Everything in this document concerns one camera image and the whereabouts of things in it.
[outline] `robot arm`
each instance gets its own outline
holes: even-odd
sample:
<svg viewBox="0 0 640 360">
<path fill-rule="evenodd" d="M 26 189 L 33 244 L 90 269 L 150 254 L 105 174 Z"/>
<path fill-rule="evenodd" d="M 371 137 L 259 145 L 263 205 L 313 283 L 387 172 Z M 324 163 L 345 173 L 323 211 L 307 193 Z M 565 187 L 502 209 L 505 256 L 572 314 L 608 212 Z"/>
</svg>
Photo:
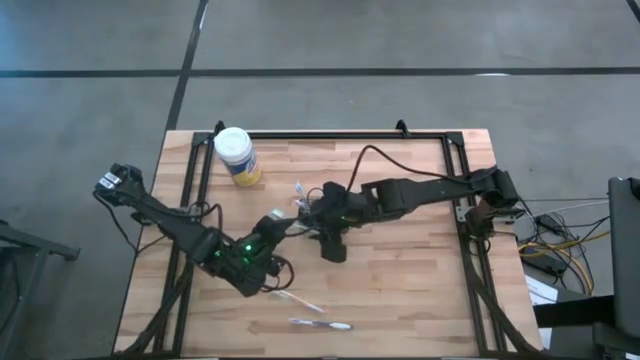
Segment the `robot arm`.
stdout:
<svg viewBox="0 0 640 360">
<path fill-rule="evenodd" d="M 244 296 L 264 289 L 267 274 L 278 276 L 285 265 L 291 266 L 273 251 L 296 220 L 318 230 L 322 257 L 339 263 L 347 258 L 341 234 L 350 228 L 396 220 L 421 205 L 480 195 L 480 204 L 465 215 L 464 230 L 471 238 L 484 238 L 493 230 L 496 213 L 519 199 L 509 174 L 496 168 L 423 182 L 386 179 L 363 184 L 360 193 L 327 182 L 323 192 L 310 213 L 285 220 L 265 216 L 237 241 L 217 228 L 203 226 L 195 215 L 166 207 L 147 193 L 140 170 L 133 166 L 114 164 L 96 184 L 94 196 L 112 206 L 134 208 L 137 221 L 157 224 L 190 261 L 211 276 L 227 280 Z"/>
<path fill-rule="evenodd" d="M 468 236 L 488 237 L 493 231 L 493 217 L 518 202 L 509 173 L 498 169 L 481 169 L 468 176 L 443 177 L 416 182 L 409 179 L 386 179 L 362 185 L 360 193 L 348 192 L 336 183 L 323 186 L 323 196 L 312 203 L 307 225 L 319 231 L 322 257 L 344 262 L 347 250 L 341 234 L 353 227 L 391 221 L 413 212 L 418 206 L 480 195 L 482 201 L 465 215 Z"/>
<path fill-rule="evenodd" d="M 267 274 L 278 276 L 285 265 L 290 266 L 273 250 L 295 219 L 265 216 L 249 235 L 235 241 L 217 228 L 200 224 L 197 215 L 166 207 L 147 193 L 140 170 L 129 165 L 111 166 L 96 184 L 94 196 L 112 206 L 134 208 L 137 221 L 158 225 L 190 261 L 209 275 L 227 280 L 244 296 L 263 289 Z"/>
</svg>

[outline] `wooden table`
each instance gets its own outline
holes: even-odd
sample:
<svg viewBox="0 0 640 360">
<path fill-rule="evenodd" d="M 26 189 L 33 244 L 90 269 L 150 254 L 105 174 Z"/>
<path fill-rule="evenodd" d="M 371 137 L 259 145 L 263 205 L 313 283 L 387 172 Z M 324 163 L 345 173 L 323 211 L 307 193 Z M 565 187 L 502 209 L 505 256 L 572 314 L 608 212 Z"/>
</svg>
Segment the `wooden table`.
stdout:
<svg viewBox="0 0 640 360">
<path fill-rule="evenodd" d="M 471 170 L 494 165 L 488 131 L 463 133 Z M 167 206 L 179 204 L 192 134 L 167 133 L 153 187 L 153 195 Z M 208 202 L 222 205 L 224 231 L 241 237 L 274 208 L 288 216 L 295 214 L 296 181 L 306 189 L 330 180 L 346 184 L 355 159 L 366 144 L 377 145 L 409 167 L 445 173 L 437 141 L 255 140 L 263 169 L 260 182 L 250 188 L 235 186 L 216 158 Z M 355 183 L 390 177 L 427 179 L 406 173 L 372 152 L 364 157 Z M 146 174 L 147 186 L 150 180 L 151 174 Z M 193 187 L 192 201 L 197 188 Z M 210 216 L 204 223 L 215 225 L 215 218 Z M 159 235 L 155 228 L 145 229 L 141 245 Z M 352 230 L 344 240 L 348 259 L 343 264 L 322 259 L 319 244 L 303 237 L 286 239 L 276 250 L 295 267 L 295 282 L 289 290 L 325 308 L 325 316 L 273 294 L 243 298 L 224 280 L 196 269 L 182 355 L 477 355 L 450 202 L 420 207 L 398 221 Z M 170 241 L 163 240 L 136 260 L 116 350 L 131 344 L 157 310 L 170 247 Z M 540 347 L 513 238 L 507 235 L 492 238 L 489 258 L 501 307 L 528 341 Z M 290 317 L 345 322 L 353 325 L 354 330 L 339 332 L 290 325 Z M 486 309 L 483 318 L 487 336 L 491 338 Z M 172 329 L 170 326 L 168 336 L 173 336 Z"/>
</svg>

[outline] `bracket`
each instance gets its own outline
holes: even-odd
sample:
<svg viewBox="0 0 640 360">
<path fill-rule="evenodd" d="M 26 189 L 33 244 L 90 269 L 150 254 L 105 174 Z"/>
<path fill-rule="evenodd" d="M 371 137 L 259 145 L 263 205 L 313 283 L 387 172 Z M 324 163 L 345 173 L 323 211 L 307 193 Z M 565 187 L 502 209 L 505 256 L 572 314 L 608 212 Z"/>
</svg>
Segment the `bracket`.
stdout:
<svg viewBox="0 0 640 360">
<path fill-rule="evenodd" d="M 404 139 L 408 139 L 411 137 L 411 132 L 409 131 L 409 128 L 407 127 L 407 124 L 404 122 L 404 120 L 398 120 L 398 122 L 396 123 L 396 130 L 402 131 L 402 137 Z"/>
<path fill-rule="evenodd" d="M 465 215 L 469 210 L 471 210 L 473 206 L 456 206 L 456 218 L 459 222 L 466 222 Z M 494 224 L 513 224 L 520 216 L 522 216 L 521 212 L 515 212 L 512 214 L 497 214 L 493 218 Z"/>
</svg>

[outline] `power strip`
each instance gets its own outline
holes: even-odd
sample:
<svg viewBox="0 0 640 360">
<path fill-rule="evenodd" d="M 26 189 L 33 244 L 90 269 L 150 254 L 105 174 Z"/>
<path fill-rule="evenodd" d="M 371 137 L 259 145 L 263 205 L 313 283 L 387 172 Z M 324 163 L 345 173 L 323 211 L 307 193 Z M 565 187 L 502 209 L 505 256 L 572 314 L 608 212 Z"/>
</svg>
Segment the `power strip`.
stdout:
<svg viewBox="0 0 640 360">
<path fill-rule="evenodd" d="M 521 254 L 533 255 L 539 253 L 536 249 L 525 248 L 520 251 Z M 546 274 L 551 276 L 560 277 L 567 270 L 567 265 L 552 257 L 549 254 L 543 254 L 540 256 L 526 256 L 522 257 L 522 262 L 529 266 L 532 266 Z"/>
</svg>

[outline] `gray floor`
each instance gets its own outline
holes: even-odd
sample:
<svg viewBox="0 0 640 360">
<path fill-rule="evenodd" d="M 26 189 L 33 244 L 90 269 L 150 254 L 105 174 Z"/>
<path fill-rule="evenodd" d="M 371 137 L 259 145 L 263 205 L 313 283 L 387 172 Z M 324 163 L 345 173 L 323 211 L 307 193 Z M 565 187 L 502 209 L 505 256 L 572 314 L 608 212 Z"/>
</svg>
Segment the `gray floor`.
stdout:
<svg viewBox="0 0 640 360">
<path fill-rule="evenodd" d="M 177 69 L 197 0 L 0 3 L 0 70 Z M 211 0 L 194 68 L 640 65 L 623 0 Z M 23 350 L 108 354 L 131 249 L 91 198 L 112 162 L 152 181 L 177 79 L 0 79 L 0 218 L 82 247 L 55 259 Z M 606 196 L 640 177 L 638 76 L 213 80 L 188 83 L 178 129 L 489 128 L 526 199 Z M 531 202 L 534 212 L 575 202 Z M 567 211 L 571 223 L 607 214 Z M 126 212 L 119 215 L 124 219 Z M 139 229 L 123 221 L 131 237 Z M 530 228 L 520 222 L 518 231 Z M 609 241 L 588 245 L 612 291 Z M 578 289 L 575 280 L 567 285 Z"/>
</svg>

